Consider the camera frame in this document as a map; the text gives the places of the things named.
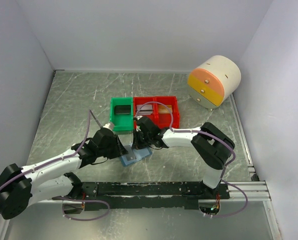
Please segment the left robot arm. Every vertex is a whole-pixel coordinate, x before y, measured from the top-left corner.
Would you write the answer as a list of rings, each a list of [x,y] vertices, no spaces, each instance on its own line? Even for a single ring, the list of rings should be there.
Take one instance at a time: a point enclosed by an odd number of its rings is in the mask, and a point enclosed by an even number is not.
[[[119,137],[102,127],[55,157],[22,167],[10,164],[0,174],[0,215],[12,219],[53,197],[78,199],[83,188],[74,171],[95,164],[98,158],[115,159],[127,153]]]

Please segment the blue card holder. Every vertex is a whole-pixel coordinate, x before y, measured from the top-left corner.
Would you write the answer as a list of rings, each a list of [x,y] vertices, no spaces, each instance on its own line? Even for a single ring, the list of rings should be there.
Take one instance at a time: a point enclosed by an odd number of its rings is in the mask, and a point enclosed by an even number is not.
[[[135,164],[135,163],[143,160],[144,158],[152,155],[152,151],[149,147],[144,148],[144,149],[139,149],[139,150],[137,150],[137,149],[132,149],[132,150],[133,150],[133,152],[136,156],[136,160],[134,162],[127,163],[126,162],[126,155],[121,156],[120,161],[121,161],[121,163],[124,167]]]

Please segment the red plastic bin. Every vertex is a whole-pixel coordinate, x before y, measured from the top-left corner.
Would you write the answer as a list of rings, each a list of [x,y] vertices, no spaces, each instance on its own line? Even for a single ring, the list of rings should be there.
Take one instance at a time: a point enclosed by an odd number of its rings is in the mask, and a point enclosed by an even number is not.
[[[155,101],[163,104],[157,104],[157,125],[160,128],[169,128],[173,117],[172,127],[178,129],[180,112],[176,96],[156,96]]]
[[[153,102],[155,99],[153,96],[141,96],[141,97],[134,97],[133,98],[133,113],[134,115],[137,113],[137,111],[139,110],[139,108],[147,103],[147,102]],[[156,116],[154,113],[154,104],[153,103],[149,103],[144,105],[141,110],[139,111],[138,116],[146,116],[149,119],[151,119],[154,123],[156,122]]]

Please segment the round drawer cabinet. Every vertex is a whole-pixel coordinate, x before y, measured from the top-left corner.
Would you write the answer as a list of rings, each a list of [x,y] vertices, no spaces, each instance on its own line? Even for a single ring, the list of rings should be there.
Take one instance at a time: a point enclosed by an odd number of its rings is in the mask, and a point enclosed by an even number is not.
[[[238,88],[241,78],[241,71],[232,60],[214,55],[188,75],[188,94],[200,106],[213,110]]]

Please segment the green plastic bin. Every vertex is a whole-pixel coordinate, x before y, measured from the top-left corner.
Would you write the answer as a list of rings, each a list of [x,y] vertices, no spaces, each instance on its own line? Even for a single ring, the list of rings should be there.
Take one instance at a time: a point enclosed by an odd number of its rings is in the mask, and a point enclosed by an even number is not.
[[[132,97],[112,97],[110,122],[115,132],[130,132],[134,129],[134,103]]]

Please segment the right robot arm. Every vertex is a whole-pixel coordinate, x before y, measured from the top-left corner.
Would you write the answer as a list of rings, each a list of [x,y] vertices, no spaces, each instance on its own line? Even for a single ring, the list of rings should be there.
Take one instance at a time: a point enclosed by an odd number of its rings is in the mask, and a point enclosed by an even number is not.
[[[147,116],[134,118],[132,148],[140,150],[149,147],[168,149],[175,147],[193,148],[207,164],[202,179],[201,193],[212,199],[219,192],[219,184],[229,164],[229,158],[236,157],[234,142],[210,122],[190,129],[159,128]]]

